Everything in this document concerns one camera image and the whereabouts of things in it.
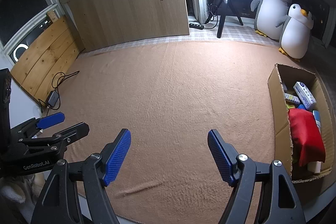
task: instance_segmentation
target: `red fabric bag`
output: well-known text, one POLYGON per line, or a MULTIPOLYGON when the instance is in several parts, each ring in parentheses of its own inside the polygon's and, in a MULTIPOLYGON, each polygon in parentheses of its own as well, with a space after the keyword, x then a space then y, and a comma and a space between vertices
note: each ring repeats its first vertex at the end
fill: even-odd
POLYGON ((288 111, 293 145, 299 153, 299 166, 312 161, 326 160, 326 151, 313 114, 304 109, 291 108, 288 111))

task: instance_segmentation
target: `penguin beak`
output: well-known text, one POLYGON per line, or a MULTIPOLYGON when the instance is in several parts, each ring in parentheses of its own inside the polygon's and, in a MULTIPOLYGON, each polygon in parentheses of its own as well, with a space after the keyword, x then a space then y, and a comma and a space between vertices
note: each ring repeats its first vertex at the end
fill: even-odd
POLYGON ((308 16, 308 12, 306 10, 301 9, 300 12, 303 16, 305 16, 305 17, 308 16))

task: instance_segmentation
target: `penguin wing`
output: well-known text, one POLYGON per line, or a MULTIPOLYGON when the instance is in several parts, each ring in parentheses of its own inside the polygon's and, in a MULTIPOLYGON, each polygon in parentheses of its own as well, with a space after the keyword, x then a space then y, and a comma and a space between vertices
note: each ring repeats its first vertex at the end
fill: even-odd
POLYGON ((277 21, 277 23, 275 24, 275 27, 278 28, 281 25, 283 25, 286 22, 287 18, 290 18, 290 16, 289 15, 285 15, 285 16, 279 18, 278 21, 277 21))
POLYGON ((260 0, 252 0, 251 2, 251 11, 253 12, 259 5, 260 0))

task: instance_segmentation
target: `brown cloth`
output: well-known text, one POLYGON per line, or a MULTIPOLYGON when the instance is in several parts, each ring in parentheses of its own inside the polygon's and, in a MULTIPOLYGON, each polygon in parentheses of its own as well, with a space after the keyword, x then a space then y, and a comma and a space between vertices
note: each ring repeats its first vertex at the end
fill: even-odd
MULTIPOLYGON (((65 158, 84 160, 122 128, 132 143, 107 187, 119 216, 145 224, 218 223, 231 190, 207 146, 216 128, 253 160, 271 162, 274 126, 267 80, 275 63, 299 67, 277 48, 241 42, 172 42, 78 58, 60 87, 66 120, 87 137, 65 158)), ((253 223, 260 185, 246 223, 253 223)))

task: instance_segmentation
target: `cardboard box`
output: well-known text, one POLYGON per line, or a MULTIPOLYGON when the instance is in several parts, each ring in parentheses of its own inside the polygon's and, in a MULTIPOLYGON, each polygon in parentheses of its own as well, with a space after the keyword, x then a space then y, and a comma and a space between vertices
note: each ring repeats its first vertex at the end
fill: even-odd
POLYGON ((328 175, 334 161, 334 133, 330 111, 319 79, 307 70, 275 64, 268 78, 268 88, 274 116, 275 159, 283 163, 293 183, 311 181, 328 175), (316 99, 314 110, 320 112, 321 136, 326 157, 319 175, 309 172, 306 166, 299 167, 298 163, 293 164, 293 143, 282 83, 287 86, 288 92, 294 92, 293 86, 297 81, 303 82, 309 88, 316 99))

